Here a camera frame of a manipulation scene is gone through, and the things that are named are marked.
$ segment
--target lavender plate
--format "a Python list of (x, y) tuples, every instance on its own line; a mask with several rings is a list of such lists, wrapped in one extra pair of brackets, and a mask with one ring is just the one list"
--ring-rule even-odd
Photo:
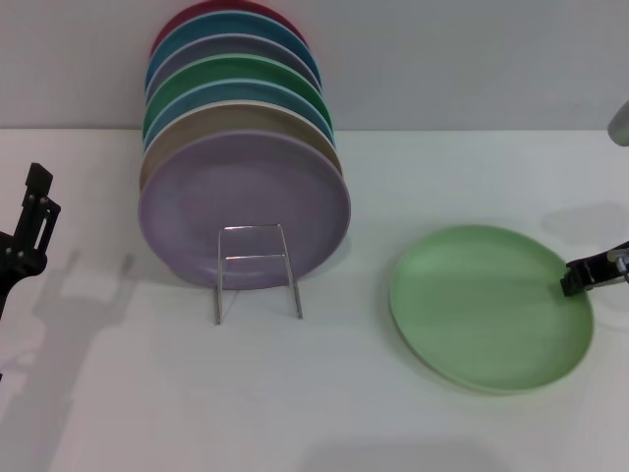
[[(225, 226), (280, 223), (299, 278), (341, 244), (350, 197), (336, 168), (313, 147), (284, 135), (230, 131), (177, 150), (152, 174), (140, 199), (146, 242), (173, 272), (200, 285), (217, 282), (218, 232)], [(225, 233), (221, 255), (277, 254), (275, 231)], [(224, 288), (287, 283), (281, 258), (230, 261)]]

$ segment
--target red plate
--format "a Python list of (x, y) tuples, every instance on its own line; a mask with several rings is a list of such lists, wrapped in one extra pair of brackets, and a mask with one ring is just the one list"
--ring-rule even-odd
[(277, 23), (284, 25), (286, 28), (296, 34), (297, 37), (301, 41), (303, 41), (306, 46), (308, 46), (302, 34), (297, 30), (297, 28), (295, 28), (293, 24), (282, 17), (279, 13), (271, 10), (268, 7), (259, 5), (258, 3), (249, 2), (247, 0), (208, 0), (202, 3), (198, 3), (197, 5), (193, 5), (192, 7), (188, 7), (186, 10), (183, 10), (175, 15), (175, 17), (173, 17), (173, 19), (168, 22), (157, 35), (155, 42), (150, 48), (150, 55), (152, 56), (153, 52), (155, 51), (159, 43), (164, 39), (164, 37), (166, 37), (179, 25), (182, 25), (188, 20), (191, 20), (192, 18), (195, 18), (199, 15), (217, 12), (220, 10), (241, 10), (243, 12), (265, 15), (266, 17), (275, 20)]

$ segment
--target blue plate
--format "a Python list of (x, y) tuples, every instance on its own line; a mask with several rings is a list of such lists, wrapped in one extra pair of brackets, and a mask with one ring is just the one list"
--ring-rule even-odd
[(255, 100), (287, 108), (313, 123), (334, 143), (334, 134), (323, 116), (300, 95), (271, 82), (230, 79), (193, 88), (168, 104), (152, 122), (144, 137), (144, 150), (169, 123), (200, 106), (225, 100)]
[(148, 84), (146, 102), (150, 101), (150, 98), (164, 81), (188, 64), (209, 56), (235, 53), (255, 54), (277, 61), (293, 69), (310, 82), (313, 87), (321, 91), (313, 71), (295, 53), (281, 44), (250, 34), (217, 34), (197, 39), (168, 56), (157, 68)]
[(321, 75), (315, 59), (304, 42), (292, 31), (263, 15), (223, 11), (201, 15), (173, 29), (150, 57), (144, 79), (144, 89), (148, 87), (157, 68), (173, 52), (202, 37), (230, 32), (260, 36), (281, 44), (302, 59), (313, 71), (316, 80), (321, 83)]

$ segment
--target plate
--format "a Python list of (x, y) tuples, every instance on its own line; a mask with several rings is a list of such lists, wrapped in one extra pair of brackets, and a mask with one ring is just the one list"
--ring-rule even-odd
[(155, 92), (144, 114), (143, 137), (166, 105), (188, 90), (210, 82), (228, 79), (251, 79), (272, 82), (292, 90), (310, 102), (332, 128), (330, 114), (323, 98), (306, 79), (282, 64), (249, 54), (224, 54), (208, 57), (170, 76)]
[(526, 391), (570, 373), (593, 337), (587, 295), (563, 296), (565, 270), (518, 233), (449, 228), (402, 257), (390, 308), (407, 344), (438, 373), (481, 391)]
[(146, 89), (149, 101), (163, 82), (183, 67), (200, 59), (221, 54), (252, 54), (293, 69), (320, 91), (315, 75), (293, 52), (281, 44), (248, 34), (218, 34), (191, 42), (173, 52), (155, 72)]
[(234, 0), (213, 0), (209, 2), (198, 3), (197, 5), (193, 5), (192, 7), (188, 7), (186, 10), (182, 10), (177, 15), (175, 15), (172, 20), (170, 20), (164, 28), (161, 29), (155, 42), (150, 48), (150, 53), (152, 54), (159, 43), (176, 27), (182, 25), (183, 23), (198, 17), (200, 15), (204, 15), (207, 13), (217, 12), (220, 10), (240, 10), (243, 12), (250, 13), (258, 13), (259, 15), (264, 15), (265, 17), (271, 18), (275, 20), (277, 23), (285, 26), (294, 34), (296, 34), (301, 41), (306, 44), (306, 40), (301, 35), (299, 30), (293, 26), (286, 18), (281, 16), (279, 13), (271, 10), (270, 8), (264, 7), (263, 5), (259, 5), (257, 3), (247, 2), (247, 1), (234, 1)]
[(313, 123), (334, 144), (334, 136), (321, 114), (307, 100), (291, 90), (262, 81), (229, 80), (193, 88), (171, 101), (148, 128), (144, 139), (146, 149), (155, 136), (179, 116), (200, 106), (226, 100), (263, 101), (287, 108)]
[(173, 52), (202, 37), (224, 33), (250, 34), (281, 44), (302, 59), (308, 68), (313, 71), (316, 81), (321, 83), (321, 75), (315, 59), (304, 42), (295, 36), (292, 31), (262, 15), (223, 11), (196, 17), (168, 34), (157, 46), (148, 61), (144, 88), (146, 89), (148, 86), (157, 68)]
[(221, 101), (192, 110), (162, 130), (144, 155), (140, 188), (170, 155), (207, 135), (232, 130), (261, 130), (300, 140), (315, 148), (342, 175), (336, 149), (310, 121), (286, 108), (259, 101)]
[[(139, 207), (146, 242), (173, 272), (216, 284), (218, 232), (225, 226), (282, 225), (294, 275), (321, 265), (350, 221), (343, 178), (316, 149), (283, 135), (232, 131), (179, 149), (151, 176)], [(221, 239), (221, 255), (276, 254), (277, 234)], [(284, 285), (281, 258), (231, 261), (224, 288)]]

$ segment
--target light green plate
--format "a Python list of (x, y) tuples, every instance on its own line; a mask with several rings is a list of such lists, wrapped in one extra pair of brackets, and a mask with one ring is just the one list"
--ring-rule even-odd
[(456, 383), (515, 393), (554, 382), (593, 336), (587, 295), (566, 298), (565, 262), (512, 231), (459, 226), (415, 244), (393, 273), (389, 303), (408, 345)]

